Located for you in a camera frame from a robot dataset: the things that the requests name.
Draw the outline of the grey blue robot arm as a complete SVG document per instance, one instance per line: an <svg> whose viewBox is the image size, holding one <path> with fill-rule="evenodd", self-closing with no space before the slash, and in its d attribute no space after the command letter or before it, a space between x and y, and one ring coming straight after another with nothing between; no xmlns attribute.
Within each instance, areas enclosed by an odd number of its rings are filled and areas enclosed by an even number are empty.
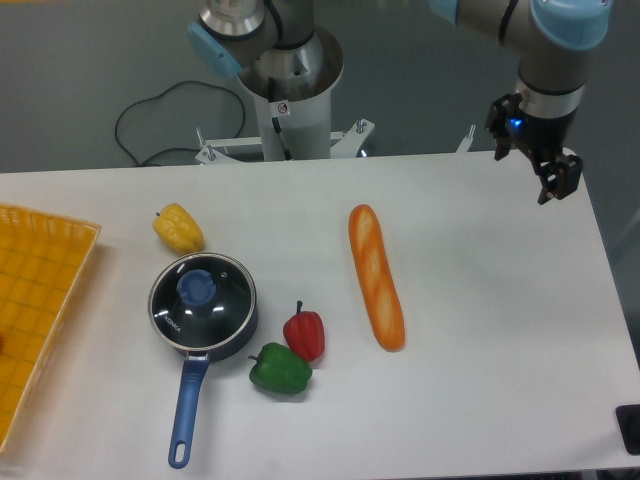
<svg viewBox="0 0 640 480"><path fill-rule="evenodd" d="M514 91L487 114L494 156L518 150L530 161L540 203L574 193L583 162L563 144L593 52L606 36L611 3L433 1L430 8L519 55ZM344 57L336 38L316 24L311 2L210 1L187 35L210 70L239 79L253 96L266 160L331 155L331 92Z"/></svg>

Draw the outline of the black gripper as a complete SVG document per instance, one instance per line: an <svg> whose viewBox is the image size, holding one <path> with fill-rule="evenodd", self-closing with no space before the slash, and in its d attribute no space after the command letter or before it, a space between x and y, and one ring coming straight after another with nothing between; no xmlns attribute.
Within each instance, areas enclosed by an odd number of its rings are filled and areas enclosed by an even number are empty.
<svg viewBox="0 0 640 480"><path fill-rule="evenodd" d="M576 109L560 97L533 92L506 94L489 107L485 129L493 137L494 159L505 158L514 145L531 162L541 182L538 204L562 200L574 193L583 172L583 160L564 153L564 140Z"/></svg>

